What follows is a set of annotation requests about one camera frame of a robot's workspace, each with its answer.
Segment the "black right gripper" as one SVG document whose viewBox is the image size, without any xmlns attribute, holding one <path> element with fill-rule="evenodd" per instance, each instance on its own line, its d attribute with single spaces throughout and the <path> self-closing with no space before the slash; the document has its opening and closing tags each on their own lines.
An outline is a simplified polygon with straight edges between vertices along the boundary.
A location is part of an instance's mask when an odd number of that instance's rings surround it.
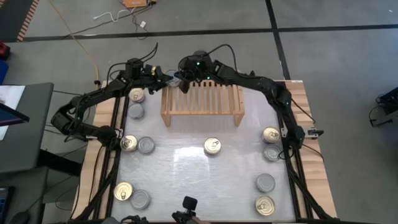
<svg viewBox="0 0 398 224">
<path fill-rule="evenodd" d="M 195 73 L 194 73 L 195 65 L 190 57 L 185 57 L 181 59 L 178 63 L 179 76 L 183 80 L 180 81 L 178 87 L 182 93 L 187 93 L 190 89 L 190 82 L 194 81 Z"/>
</svg>

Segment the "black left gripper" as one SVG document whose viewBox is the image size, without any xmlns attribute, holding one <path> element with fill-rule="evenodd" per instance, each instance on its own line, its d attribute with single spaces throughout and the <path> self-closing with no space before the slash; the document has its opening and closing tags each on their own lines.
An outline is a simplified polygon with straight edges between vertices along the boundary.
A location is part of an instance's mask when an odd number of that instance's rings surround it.
<svg viewBox="0 0 398 224">
<path fill-rule="evenodd" d="M 149 93 L 155 93 L 168 86 L 166 82 L 155 82 L 157 80 L 170 80 L 160 66 L 154 67 L 154 75 L 152 74 L 152 65 L 145 65 L 141 72 L 141 84 L 143 88 L 148 89 Z"/>
</svg>

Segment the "green label light tuna can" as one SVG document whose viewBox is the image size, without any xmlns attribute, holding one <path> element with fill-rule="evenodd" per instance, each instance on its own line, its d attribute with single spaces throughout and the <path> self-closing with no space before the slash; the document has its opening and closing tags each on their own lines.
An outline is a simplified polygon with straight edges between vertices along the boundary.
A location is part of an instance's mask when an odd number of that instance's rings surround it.
<svg viewBox="0 0 398 224">
<path fill-rule="evenodd" d="M 172 77 L 171 80 L 167 81 L 167 85 L 168 86 L 171 86 L 171 87 L 178 87 L 179 86 L 181 80 L 179 78 L 175 77 L 175 75 L 174 75 L 175 72 L 176 72 L 176 70 L 167 70 L 167 71 L 164 72 L 166 75 Z"/>
<path fill-rule="evenodd" d="M 132 119 L 141 119 L 144 116 L 144 108 L 141 104 L 139 103 L 134 103 L 132 104 L 128 111 L 127 114 L 132 118 Z"/>
<path fill-rule="evenodd" d="M 136 210 L 143 210 L 150 204 L 150 195 L 145 190 L 136 190 L 131 196 L 131 206 Z"/>
<path fill-rule="evenodd" d="M 261 192 L 269 193 L 275 189 L 275 179 L 270 174 L 260 174 L 256 177 L 255 185 Z"/>
<path fill-rule="evenodd" d="M 150 154 L 155 149 L 155 142 L 149 136 L 142 137 L 138 141 L 137 149 L 140 153 Z"/>
<path fill-rule="evenodd" d="M 263 157 L 269 162 L 276 162 L 279 160 L 281 149 L 273 144 L 267 145 L 263 150 Z"/>
</svg>

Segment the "blue label pink salmon can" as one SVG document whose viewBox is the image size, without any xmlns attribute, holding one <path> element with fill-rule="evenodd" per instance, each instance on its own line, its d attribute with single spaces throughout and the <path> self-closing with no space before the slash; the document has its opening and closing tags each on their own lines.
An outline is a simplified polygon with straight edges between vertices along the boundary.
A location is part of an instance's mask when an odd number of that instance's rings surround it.
<svg viewBox="0 0 398 224">
<path fill-rule="evenodd" d="M 133 135 L 126 135 L 120 140 L 120 147 L 122 151 L 130 152 L 137 149 L 137 139 Z"/>
<path fill-rule="evenodd" d="M 120 182 L 113 190 L 114 197 L 120 201 L 127 200 L 133 194 L 133 192 L 134 187 L 129 182 Z"/>
<path fill-rule="evenodd" d="M 269 126 L 263 130 L 261 137 L 266 144 L 274 144 L 280 139 L 280 133 L 275 127 Z"/>
<path fill-rule="evenodd" d="M 275 212 L 275 203 L 269 196 L 261 196 L 255 200 L 255 208 L 260 215 L 269 216 Z"/>
<path fill-rule="evenodd" d="M 204 142 L 204 151 L 207 154 L 215 155 L 221 151 L 221 142 L 217 138 L 208 138 Z"/>
<path fill-rule="evenodd" d="M 144 90 L 141 88 L 131 89 L 131 91 L 128 94 L 128 97 L 133 103 L 142 103 L 146 98 Z"/>
</svg>

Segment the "wooden slatted shelf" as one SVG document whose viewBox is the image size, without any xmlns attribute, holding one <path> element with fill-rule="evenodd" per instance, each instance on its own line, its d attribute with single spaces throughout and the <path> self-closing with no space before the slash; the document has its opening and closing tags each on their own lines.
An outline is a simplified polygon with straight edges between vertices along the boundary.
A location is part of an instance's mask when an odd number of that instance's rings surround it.
<svg viewBox="0 0 398 224">
<path fill-rule="evenodd" d="M 192 82 L 187 93 L 168 86 L 162 90 L 160 115 L 167 127 L 172 116 L 185 115 L 232 116 L 238 127 L 245 115 L 243 89 L 212 80 Z"/>
</svg>

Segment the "orange floor box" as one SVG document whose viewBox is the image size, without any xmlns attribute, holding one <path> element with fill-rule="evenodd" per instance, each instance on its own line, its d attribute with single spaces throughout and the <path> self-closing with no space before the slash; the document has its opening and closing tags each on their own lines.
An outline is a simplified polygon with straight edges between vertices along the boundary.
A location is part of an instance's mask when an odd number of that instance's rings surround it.
<svg viewBox="0 0 398 224">
<path fill-rule="evenodd" d="M 147 6 L 147 2 L 148 0 L 123 0 L 123 4 L 127 8 L 145 7 Z"/>
</svg>

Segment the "black desk bar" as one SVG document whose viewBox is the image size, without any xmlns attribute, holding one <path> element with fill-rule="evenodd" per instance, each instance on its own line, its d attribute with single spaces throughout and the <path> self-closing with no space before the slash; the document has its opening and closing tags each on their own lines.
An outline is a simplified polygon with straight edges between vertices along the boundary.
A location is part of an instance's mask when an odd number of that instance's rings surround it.
<svg viewBox="0 0 398 224">
<path fill-rule="evenodd" d="M 39 152 L 37 165 L 77 177 L 80 176 L 82 168 L 81 163 L 66 159 L 43 149 Z"/>
</svg>

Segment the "grey desk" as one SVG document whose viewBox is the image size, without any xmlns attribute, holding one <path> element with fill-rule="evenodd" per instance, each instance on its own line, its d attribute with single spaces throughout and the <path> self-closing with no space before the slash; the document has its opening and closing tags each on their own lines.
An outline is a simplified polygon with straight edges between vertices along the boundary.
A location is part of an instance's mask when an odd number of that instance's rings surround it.
<svg viewBox="0 0 398 224">
<path fill-rule="evenodd" d="M 0 141 L 0 174 L 30 170 L 37 166 L 54 84 L 27 85 L 16 111 L 30 121 L 7 129 Z"/>
</svg>

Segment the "black bulky device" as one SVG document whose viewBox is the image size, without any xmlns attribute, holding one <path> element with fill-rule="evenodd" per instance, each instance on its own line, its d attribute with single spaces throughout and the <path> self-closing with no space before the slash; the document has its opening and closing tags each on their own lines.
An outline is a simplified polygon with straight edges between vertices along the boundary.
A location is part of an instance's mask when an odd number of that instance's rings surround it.
<svg viewBox="0 0 398 224">
<path fill-rule="evenodd" d="M 140 217 L 139 215 L 129 215 L 122 218 L 120 224 L 149 224 L 146 217 Z"/>
</svg>

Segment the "white paper sheet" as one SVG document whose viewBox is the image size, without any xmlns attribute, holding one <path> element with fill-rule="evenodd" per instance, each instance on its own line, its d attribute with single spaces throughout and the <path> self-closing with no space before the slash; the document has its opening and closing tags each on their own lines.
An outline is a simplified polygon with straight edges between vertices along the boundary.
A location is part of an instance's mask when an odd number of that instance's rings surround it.
<svg viewBox="0 0 398 224">
<path fill-rule="evenodd" d="M 16 109 L 24 90 L 21 85 L 0 85 L 0 103 Z"/>
</svg>

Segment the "blue floor object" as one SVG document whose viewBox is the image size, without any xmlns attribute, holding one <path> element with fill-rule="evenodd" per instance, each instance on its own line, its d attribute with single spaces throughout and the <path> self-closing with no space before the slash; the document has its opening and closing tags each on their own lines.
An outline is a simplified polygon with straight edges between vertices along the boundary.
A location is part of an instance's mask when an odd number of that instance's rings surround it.
<svg viewBox="0 0 398 224">
<path fill-rule="evenodd" d="M 0 85 L 3 84 L 8 69 L 9 69 L 8 64 L 5 61 L 0 60 Z"/>
</svg>

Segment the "black mat orange edge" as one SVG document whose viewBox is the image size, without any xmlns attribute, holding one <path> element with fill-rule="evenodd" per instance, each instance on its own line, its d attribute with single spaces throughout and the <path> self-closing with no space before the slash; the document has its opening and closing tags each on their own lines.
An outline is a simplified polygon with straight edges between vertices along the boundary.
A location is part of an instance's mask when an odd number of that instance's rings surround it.
<svg viewBox="0 0 398 224">
<path fill-rule="evenodd" d="M 0 0 L 0 41 L 22 42 L 40 0 Z"/>
</svg>

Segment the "red floor object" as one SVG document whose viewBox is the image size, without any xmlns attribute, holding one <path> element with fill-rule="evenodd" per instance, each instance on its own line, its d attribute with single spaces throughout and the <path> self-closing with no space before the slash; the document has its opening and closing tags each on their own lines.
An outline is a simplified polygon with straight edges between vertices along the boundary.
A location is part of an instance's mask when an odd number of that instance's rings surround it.
<svg viewBox="0 0 398 224">
<path fill-rule="evenodd" d="M 6 61 L 11 53 L 11 49 L 4 42 L 0 42 L 0 60 Z"/>
</svg>

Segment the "black computer mouse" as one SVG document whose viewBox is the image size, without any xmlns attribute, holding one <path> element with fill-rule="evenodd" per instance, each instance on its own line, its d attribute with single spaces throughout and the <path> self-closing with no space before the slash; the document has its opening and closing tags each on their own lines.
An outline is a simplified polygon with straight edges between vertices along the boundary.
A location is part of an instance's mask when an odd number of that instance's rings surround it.
<svg viewBox="0 0 398 224">
<path fill-rule="evenodd" d="M 28 224 L 30 215 L 28 211 L 16 213 L 10 220 L 9 224 Z"/>
</svg>

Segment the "dark keyboard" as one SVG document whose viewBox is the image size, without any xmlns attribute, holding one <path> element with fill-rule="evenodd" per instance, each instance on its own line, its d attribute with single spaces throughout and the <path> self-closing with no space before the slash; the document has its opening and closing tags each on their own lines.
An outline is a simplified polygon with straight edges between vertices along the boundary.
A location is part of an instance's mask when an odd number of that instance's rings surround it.
<svg viewBox="0 0 398 224">
<path fill-rule="evenodd" d="M 15 187 L 0 187 L 0 224 L 5 224 Z"/>
</svg>

